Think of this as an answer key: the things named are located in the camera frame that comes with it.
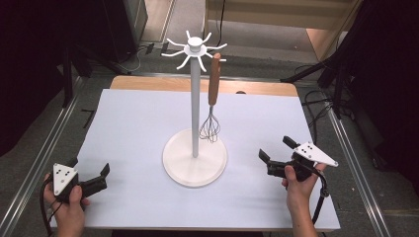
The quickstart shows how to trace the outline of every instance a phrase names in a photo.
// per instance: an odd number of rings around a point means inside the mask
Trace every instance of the whisk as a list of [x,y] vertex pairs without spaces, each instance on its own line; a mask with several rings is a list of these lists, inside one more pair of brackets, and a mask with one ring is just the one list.
[[216,53],[212,57],[209,76],[209,116],[200,128],[200,139],[207,139],[211,143],[218,140],[218,133],[221,130],[218,119],[212,113],[213,106],[216,104],[216,98],[218,97],[219,74],[221,69],[220,60],[221,54],[219,53]]

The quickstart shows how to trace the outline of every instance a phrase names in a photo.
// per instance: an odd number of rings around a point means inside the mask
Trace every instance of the wooden whisk handle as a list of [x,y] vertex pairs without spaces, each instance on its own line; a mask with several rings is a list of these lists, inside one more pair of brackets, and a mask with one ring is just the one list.
[[221,64],[219,60],[221,59],[221,54],[216,53],[212,57],[210,65],[210,75],[209,75],[209,105],[214,106],[216,104],[216,98],[218,97],[218,86],[219,86],[219,75],[221,72]]

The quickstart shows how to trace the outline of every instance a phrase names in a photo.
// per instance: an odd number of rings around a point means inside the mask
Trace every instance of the white stand base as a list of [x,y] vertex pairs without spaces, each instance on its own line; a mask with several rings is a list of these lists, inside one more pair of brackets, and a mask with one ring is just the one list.
[[200,139],[199,155],[192,155],[192,131],[182,130],[167,142],[163,150],[163,165],[177,183],[198,188],[210,184],[224,171],[227,150],[220,139],[210,143]]

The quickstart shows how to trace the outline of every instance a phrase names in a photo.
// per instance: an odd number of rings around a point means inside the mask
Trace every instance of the human hand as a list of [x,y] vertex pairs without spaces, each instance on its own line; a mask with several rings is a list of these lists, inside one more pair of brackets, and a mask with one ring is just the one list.
[[[325,164],[317,164],[315,169],[323,171]],[[309,199],[318,176],[311,174],[303,182],[296,179],[295,170],[292,166],[286,166],[286,179],[283,179],[282,185],[287,188],[287,206],[291,215],[309,211]]]
[[55,201],[55,196],[49,183],[43,190],[43,198],[51,203],[51,208],[58,211],[55,213],[55,219],[58,227],[59,237],[79,237],[83,233],[85,216],[84,211],[80,205],[89,205],[90,201],[82,198],[82,189],[80,186],[75,186],[70,193],[69,203],[61,204]]

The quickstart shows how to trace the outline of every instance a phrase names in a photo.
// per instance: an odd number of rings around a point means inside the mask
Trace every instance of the white table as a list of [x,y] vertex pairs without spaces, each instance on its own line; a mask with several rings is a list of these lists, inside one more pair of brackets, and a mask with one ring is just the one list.
[[[205,88],[207,81],[202,81]],[[258,152],[262,148],[275,160],[289,161],[293,151],[282,142],[284,135],[301,143],[311,140],[293,85],[221,81],[214,114],[221,124],[219,137],[227,148],[227,165],[215,182],[189,189],[174,182],[162,165],[169,138],[190,128],[190,93],[178,92],[188,83],[187,79],[118,77],[111,90],[104,90],[76,168],[80,180],[96,177],[108,162],[111,173],[108,188],[90,197],[86,226],[290,230],[286,190],[280,178],[267,175]],[[222,93],[240,88],[248,95]],[[285,96],[249,95],[269,94],[259,92],[261,88]],[[208,112],[203,92],[201,121]],[[311,196],[311,213],[319,189],[320,182]],[[318,231],[340,228],[331,197],[325,200],[315,227]]]

